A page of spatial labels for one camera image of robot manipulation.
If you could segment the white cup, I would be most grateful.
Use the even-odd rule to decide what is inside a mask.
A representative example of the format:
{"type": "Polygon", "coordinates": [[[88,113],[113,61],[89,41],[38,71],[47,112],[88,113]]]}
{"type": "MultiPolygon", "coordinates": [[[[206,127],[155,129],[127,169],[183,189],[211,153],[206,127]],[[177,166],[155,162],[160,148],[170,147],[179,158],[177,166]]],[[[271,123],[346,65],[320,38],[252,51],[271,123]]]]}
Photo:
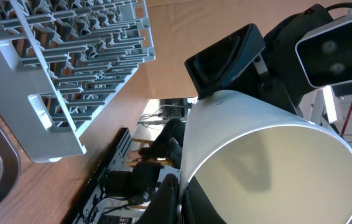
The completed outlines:
{"type": "Polygon", "coordinates": [[[180,189],[196,180],[226,223],[348,223],[352,148],[337,133],[232,90],[188,115],[180,189]]]}

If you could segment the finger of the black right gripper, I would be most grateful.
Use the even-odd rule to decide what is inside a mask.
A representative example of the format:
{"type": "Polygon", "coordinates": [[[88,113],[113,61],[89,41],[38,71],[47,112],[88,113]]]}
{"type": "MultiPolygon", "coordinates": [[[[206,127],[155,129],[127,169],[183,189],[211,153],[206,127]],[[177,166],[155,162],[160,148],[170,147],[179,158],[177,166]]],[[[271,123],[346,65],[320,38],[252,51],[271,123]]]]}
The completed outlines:
{"type": "Polygon", "coordinates": [[[264,49],[257,25],[248,24],[188,58],[184,65],[199,99],[229,87],[264,49]]]}

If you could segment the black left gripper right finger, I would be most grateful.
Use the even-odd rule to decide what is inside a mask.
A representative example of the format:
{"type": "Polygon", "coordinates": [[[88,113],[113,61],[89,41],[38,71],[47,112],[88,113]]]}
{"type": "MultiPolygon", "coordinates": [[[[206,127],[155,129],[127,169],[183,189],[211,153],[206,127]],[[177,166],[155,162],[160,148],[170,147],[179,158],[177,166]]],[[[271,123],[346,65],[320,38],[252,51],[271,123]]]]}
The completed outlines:
{"type": "Polygon", "coordinates": [[[182,217],[184,224],[226,224],[195,177],[184,192],[182,217]]]}

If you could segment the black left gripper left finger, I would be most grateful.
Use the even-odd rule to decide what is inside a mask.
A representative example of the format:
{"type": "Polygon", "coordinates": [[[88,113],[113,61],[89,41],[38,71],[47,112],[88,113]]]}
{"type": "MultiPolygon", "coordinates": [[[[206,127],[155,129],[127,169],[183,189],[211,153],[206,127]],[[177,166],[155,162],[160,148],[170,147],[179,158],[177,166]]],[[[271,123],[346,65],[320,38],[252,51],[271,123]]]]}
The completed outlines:
{"type": "Polygon", "coordinates": [[[174,174],[167,174],[155,197],[136,224],[174,224],[178,203],[179,183],[174,174]]]}

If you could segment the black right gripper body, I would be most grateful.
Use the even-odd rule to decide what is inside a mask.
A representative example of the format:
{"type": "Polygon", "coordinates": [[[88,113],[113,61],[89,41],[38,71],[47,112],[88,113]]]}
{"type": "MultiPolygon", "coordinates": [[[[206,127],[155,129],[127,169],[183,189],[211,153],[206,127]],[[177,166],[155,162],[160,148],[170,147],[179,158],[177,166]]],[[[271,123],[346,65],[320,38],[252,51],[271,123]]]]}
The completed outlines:
{"type": "Polygon", "coordinates": [[[259,80],[253,96],[298,115],[302,97],[314,87],[309,85],[295,46],[306,33],[332,20],[323,6],[315,4],[284,19],[266,34],[264,62],[267,74],[259,80]]]}

